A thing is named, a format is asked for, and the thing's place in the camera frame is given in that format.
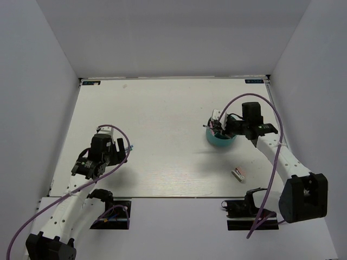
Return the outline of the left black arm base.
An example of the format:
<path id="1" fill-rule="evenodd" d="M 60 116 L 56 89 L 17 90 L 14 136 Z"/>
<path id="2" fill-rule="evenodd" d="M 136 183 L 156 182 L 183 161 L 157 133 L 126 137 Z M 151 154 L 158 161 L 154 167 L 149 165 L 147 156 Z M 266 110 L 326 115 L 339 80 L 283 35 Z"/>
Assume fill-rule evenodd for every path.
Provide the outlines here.
<path id="1" fill-rule="evenodd" d="M 104 189 L 92 191 L 87 198 L 96 198 L 104 204 L 104 212 L 91 225 L 90 229 L 128 230 L 130 228 L 132 205 L 130 200 L 117 200 L 111 191 Z"/>

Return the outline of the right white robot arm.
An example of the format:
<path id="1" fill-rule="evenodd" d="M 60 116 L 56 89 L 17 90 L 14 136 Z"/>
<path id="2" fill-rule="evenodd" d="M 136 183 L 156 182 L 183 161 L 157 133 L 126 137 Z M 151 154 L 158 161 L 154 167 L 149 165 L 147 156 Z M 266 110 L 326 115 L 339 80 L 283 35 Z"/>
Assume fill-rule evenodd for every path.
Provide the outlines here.
<path id="1" fill-rule="evenodd" d="M 242 117 L 226 115 L 222 133 L 228 137 L 243 135 L 276 167 L 284 183 L 279 211 L 288 223 L 323 218 L 327 215 L 328 180 L 313 173 L 280 141 L 278 130 L 264 123 L 258 102 L 242 104 Z"/>

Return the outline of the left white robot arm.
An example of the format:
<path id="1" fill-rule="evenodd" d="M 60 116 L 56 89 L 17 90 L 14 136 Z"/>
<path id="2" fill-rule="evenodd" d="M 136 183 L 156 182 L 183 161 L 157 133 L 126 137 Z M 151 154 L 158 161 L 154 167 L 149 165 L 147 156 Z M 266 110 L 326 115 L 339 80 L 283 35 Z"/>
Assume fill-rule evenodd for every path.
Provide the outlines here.
<path id="1" fill-rule="evenodd" d="M 107 167 L 127 162 L 130 148 L 123 138 L 101 131 L 78 156 L 63 197 L 38 233 L 31 233 L 25 247 L 29 259 L 75 259 L 75 241 L 85 228 L 114 211 L 113 193 L 96 188 Z"/>

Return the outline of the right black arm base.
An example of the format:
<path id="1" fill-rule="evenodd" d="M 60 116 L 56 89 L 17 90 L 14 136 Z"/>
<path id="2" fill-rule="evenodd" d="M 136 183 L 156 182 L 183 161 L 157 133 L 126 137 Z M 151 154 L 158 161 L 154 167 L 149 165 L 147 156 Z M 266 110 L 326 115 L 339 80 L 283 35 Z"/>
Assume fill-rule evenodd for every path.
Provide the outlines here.
<path id="1" fill-rule="evenodd" d="M 249 231 L 256 219 L 259 208 L 255 206 L 253 194 L 259 191 L 265 191 L 266 188 L 256 188 L 246 192 L 242 199 L 224 200 L 221 207 L 227 213 L 228 231 Z M 278 230 L 277 214 L 264 209 L 259 217 L 259 221 L 269 218 L 263 222 L 257 230 Z"/>

